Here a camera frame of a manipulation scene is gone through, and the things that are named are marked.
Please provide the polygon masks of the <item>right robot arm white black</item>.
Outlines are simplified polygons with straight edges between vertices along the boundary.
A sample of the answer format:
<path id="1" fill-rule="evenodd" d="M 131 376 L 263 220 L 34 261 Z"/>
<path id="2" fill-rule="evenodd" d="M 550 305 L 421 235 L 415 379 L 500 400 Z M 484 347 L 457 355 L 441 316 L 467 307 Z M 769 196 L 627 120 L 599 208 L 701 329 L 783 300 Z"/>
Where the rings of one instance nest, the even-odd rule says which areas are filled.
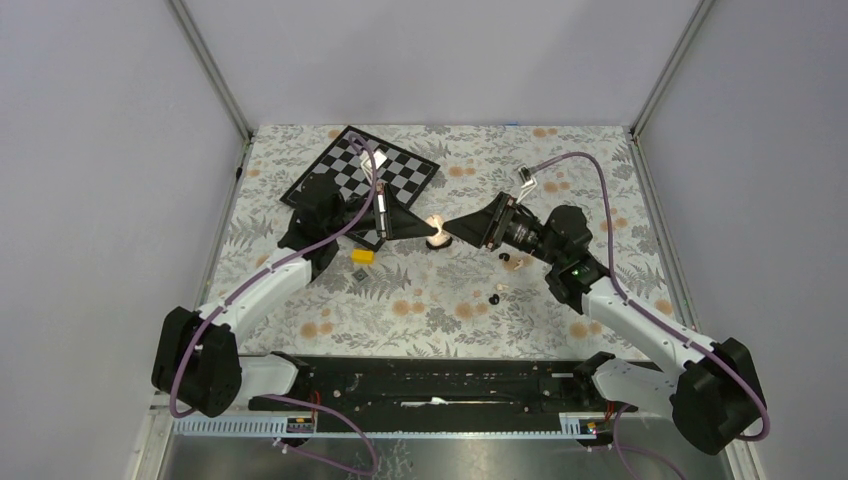
<path id="1" fill-rule="evenodd" d="M 474 247 L 506 244 L 549 265 L 554 298 L 622 336 L 653 363 L 633 366 L 612 354 L 585 361 L 573 386 L 575 402 L 597 412 L 610 401 L 665 417 L 696 449 L 720 453 L 763 418 L 763 390 L 749 349 L 728 338 L 716 342 L 637 304 L 590 253 L 592 233 L 583 211 L 570 205 L 541 222 L 501 192 L 483 209 L 444 223 L 451 236 Z"/>

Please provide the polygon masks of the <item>beige earbud charging case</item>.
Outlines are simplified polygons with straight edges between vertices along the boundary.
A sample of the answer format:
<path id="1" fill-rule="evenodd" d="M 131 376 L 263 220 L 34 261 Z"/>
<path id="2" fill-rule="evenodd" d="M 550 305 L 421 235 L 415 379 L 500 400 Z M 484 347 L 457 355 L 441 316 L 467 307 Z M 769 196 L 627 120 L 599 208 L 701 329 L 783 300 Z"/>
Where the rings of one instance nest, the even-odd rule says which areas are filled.
<path id="1" fill-rule="evenodd" d="M 441 250 L 448 248 L 453 243 L 453 237 L 444 229 L 444 219 L 441 215 L 429 216 L 425 222 L 436 229 L 434 235 L 425 238 L 425 243 L 430 250 Z"/>

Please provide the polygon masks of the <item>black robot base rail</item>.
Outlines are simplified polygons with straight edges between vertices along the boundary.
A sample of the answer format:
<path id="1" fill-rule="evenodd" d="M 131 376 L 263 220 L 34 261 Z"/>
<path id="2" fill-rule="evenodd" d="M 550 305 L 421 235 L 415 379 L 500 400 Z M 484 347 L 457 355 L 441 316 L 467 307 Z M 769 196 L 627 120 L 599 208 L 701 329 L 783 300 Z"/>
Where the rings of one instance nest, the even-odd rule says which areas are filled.
<path id="1" fill-rule="evenodd" d="M 601 398 L 578 361 L 298 356 L 288 397 L 361 412 L 409 409 L 586 413 L 609 420 L 618 403 Z"/>

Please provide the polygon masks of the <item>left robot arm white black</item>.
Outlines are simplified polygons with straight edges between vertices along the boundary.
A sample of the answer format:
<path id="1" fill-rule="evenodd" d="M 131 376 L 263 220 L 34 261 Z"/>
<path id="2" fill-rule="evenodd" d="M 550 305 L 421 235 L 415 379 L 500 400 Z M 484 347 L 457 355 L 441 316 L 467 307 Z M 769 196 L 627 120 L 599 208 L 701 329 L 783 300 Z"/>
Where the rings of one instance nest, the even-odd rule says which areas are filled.
<path id="1" fill-rule="evenodd" d="M 261 320 L 328 269 L 339 238 L 370 230 L 381 240 L 439 232 L 434 221 L 402 205 L 384 181 L 344 198 L 330 175 L 310 175 L 277 249 L 254 273 L 221 298 L 166 315 L 152 384 L 168 394 L 172 415 L 216 417 L 264 395 L 288 411 L 304 407 L 311 387 L 298 376 L 303 368 L 297 360 L 284 353 L 243 357 L 239 348 Z"/>

